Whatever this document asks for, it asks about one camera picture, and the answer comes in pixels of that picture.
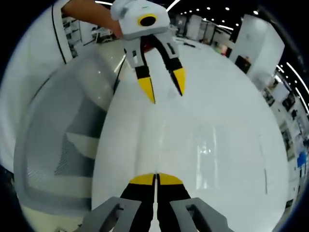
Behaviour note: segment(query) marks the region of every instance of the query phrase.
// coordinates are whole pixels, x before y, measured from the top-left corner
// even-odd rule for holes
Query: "desk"
[[[133,71],[125,71],[98,145],[92,207],[120,196],[134,176],[163,172],[225,215],[234,231],[271,231],[284,212],[289,180],[276,119],[229,59],[189,43],[197,48],[179,45],[187,70],[183,97],[156,50],[146,54],[156,105]]]

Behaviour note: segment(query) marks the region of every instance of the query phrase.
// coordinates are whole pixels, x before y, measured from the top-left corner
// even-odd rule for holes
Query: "white table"
[[[134,176],[163,172],[225,215],[234,231],[271,231],[284,212],[289,180],[276,119],[241,70],[196,45],[179,45],[187,70],[183,97],[155,50],[146,59],[156,105],[126,71],[102,130],[92,206],[120,196]]]

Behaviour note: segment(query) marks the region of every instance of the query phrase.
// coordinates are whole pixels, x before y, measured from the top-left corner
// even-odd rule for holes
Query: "blue object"
[[[299,154],[299,157],[297,158],[297,166],[298,168],[306,164],[307,162],[307,154],[303,151]]]

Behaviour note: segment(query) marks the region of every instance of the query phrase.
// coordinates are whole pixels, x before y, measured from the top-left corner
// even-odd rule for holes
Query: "person's arm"
[[[94,0],[70,0],[62,12],[66,16],[110,29],[118,38],[123,36],[119,22],[112,20],[110,10]]]

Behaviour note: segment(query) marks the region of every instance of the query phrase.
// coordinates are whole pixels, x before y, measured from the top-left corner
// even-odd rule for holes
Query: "gray mechanical part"
[[[233,232],[227,219],[200,198],[170,202],[181,232]]]
[[[176,43],[173,41],[173,37],[169,30],[163,33],[154,34],[154,36],[162,43],[170,59],[179,57],[178,47]],[[141,57],[142,51],[140,50],[140,43],[141,43],[140,40],[141,38],[138,37],[133,40],[123,41],[124,47],[126,50],[126,58],[132,68],[146,65],[143,63],[143,60]]]
[[[84,217],[83,224],[75,232],[130,231],[139,201],[111,197]]]

